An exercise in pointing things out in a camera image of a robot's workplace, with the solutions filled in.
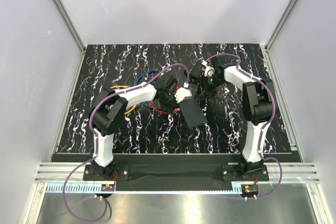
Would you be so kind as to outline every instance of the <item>gray floor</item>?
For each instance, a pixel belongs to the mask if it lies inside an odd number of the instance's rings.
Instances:
[[[260,194],[271,190],[260,186]],[[89,197],[67,194],[69,206]],[[99,223],[317,223],[304,185],[281,185],[269,198],[230,200],[219,195],[130,195],[108,198],[112,208]],[[103,212],[103,202],[90,199],[73,209],[82,218],[95,219]],[[37,223],[82,223],[65,214],[61,194],[46,194]]]

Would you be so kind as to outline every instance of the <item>marble pattern surface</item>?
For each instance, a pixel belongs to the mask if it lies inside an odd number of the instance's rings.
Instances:
[[[88,116],[92,101],[103,85],[134,85],[143,73],[183,63],[192,69],[199,60],[226,52],[241,58],[241,67],[266,78],[268,71],[258,44],[159,44],[89,45],[80,70],[57,152],[91,153],[93,135]],[[182,68],[170,74],[183,83]],[[129,115],[115,135],[115,153],[237,153],[244,147],[247,124],[242,113],[241,91],[228,84],[218,88],[223,99],[208,99],[201,108],[207,124],[189,130],[180,112],[160,114],[142,104]],[[290,152],[284,123],[277,114],[266,135],[265,152]]]

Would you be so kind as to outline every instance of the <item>white vein pattern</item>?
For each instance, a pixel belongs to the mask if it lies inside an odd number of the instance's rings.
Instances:
[[[103,86],[135,84],[143,73],[163,69],[173,63],[188,69],[211,55],[238,54],[241,67],[261,78],[268,77],[266,63],[257,44],[156,44],[156,45],[89,45],[86,51],[72,103],[68,112],[58,152],[91,153],[92,133],[88,116],[93,99]],[[233,58],[227,62],[234,63]],[[185,81],[182,68],[169,74]],[[152,75],[144,76],[147,81]],[[189,130],[180,112],[160,114],[138,105],[125,116],[115,134],[115,153],[238,153],[242,150],[247,124],[243,117],[242,93],[231,84],[218,89],[222,100],[200,103],[208,122]],[[266,135],[265,152],[290,152],[286,129],[278,114]]]

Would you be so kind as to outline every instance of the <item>floor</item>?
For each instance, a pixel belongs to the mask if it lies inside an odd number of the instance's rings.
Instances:
[[[92,153],[88,116],[93,99],[103,86],[134,85],[143,73],[180,62],[188,69],[199,60],[226,52],[238,54],[241,67],[266,78],[268,71],[258,44],[88,45],[80,70],[58,153]],[[170,71],[180,83],[183,70]],[[127,115],[115,136],[115,153],[237,153],[245,143],[247,124],[242,114],[242,93],[223,85],[218,96],[201,104],[208,123],[189,130],[179,113],[159,114],[143,105]],[[290,153],[280,113],[266,136],[266,153]]]
[[[261,195],[270,190],[270,185],[260,185]],[[103,213],[104,204],[92,198],[79,203],[87,197],[92,195],[67,194],[67,202],[81,218],[96,219]],[[307,189],[300,184],[281,185],[271,197],[248,202],[235,195],[169,194],[115,194],[108,202],[106,216],[99,223],[318,223]],[[61,194],[46,193],[37,223],[83,222],[66,213]]]

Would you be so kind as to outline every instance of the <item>yellow cable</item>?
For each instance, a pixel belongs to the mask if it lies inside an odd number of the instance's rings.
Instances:
[[[125,89],[125,88],[128,88],[128,86],[126,86],[126,85],[116,85],[116,86],[112,86],[111,87],[112,89]],[[129,113],[131,113],[133,110],[135,110],[135,108],[136,108],[137,106],[136,105],[134,105],[129,111],[126,111],[125,113],[124,113],[124,115],[127,115],[127,114],[129,114]]]

